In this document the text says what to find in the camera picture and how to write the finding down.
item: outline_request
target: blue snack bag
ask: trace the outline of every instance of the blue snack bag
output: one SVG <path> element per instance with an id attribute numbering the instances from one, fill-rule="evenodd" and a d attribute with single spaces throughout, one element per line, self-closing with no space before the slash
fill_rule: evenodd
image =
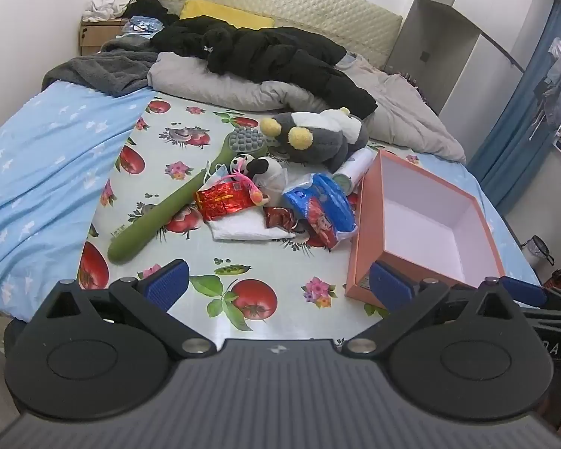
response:
<path id="1" fill-rule="evenodd" d="M 329 250 L 357 230 L 347 198 L 337 183 L 326 175 L 311 174 L 306 182 L 287 190 L 283 196 L 307 220 Z"/>

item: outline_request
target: open box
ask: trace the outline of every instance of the open box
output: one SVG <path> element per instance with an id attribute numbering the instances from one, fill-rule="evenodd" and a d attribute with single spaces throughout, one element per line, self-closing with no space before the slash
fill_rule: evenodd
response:
<path id="1" fill-rule="evenodd" d="M 413 281 L 478 287 L 505 273 L 474 196 L 381 151 L 359 189 L 346 295 L 380 307 L 366 276 L 381 260 Z"/>

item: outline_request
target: quilted headboard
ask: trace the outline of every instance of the quilted headboard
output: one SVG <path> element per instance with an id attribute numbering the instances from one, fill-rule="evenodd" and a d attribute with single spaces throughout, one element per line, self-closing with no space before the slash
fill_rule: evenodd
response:
<path id="1" fill-rule="evenodd" d="M 162 0 L 179 13 L 185 0 Z M 395 45 L 402 17 L 366 0 L 209 0 L 270 16 L 275 26 L 313 31 L 382 67 Z"/>

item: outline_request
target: yellow plush foot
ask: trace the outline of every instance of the yellow plush foot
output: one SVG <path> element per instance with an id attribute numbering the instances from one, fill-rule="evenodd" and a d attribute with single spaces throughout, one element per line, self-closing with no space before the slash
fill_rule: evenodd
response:
<path id="1" fill-rule="evenodd" d="M 312 132 L 307 128 L 296 126 L 289 131 L 289 144 L 295 150 L 307 150 L 312 146 L 313 141 Z"/>
<path id="2" fill-rule="evenodd" d="M 274 118 L 264 118 L 260 121 L 260 130 L 266 136 L 274 138 L 281 134 L 281 125 Z"/>

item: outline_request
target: metal screw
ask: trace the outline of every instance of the metal screw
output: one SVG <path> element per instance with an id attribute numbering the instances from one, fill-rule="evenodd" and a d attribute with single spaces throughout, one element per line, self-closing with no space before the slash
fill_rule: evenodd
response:
<path id="1" fill-rule="evenodd" d="M 210 341 L 203 337 L 192 337 L 183 341 L 181 347 L 192 354 L 202 354 L 210 349 Z"/>
<path id="2" fill-rule="evenodd" d="M 365 337 L 357 337 L 347 343 L 347 349 L 358 354 L 369 354 L 376 350 L 376 343 Z"/>

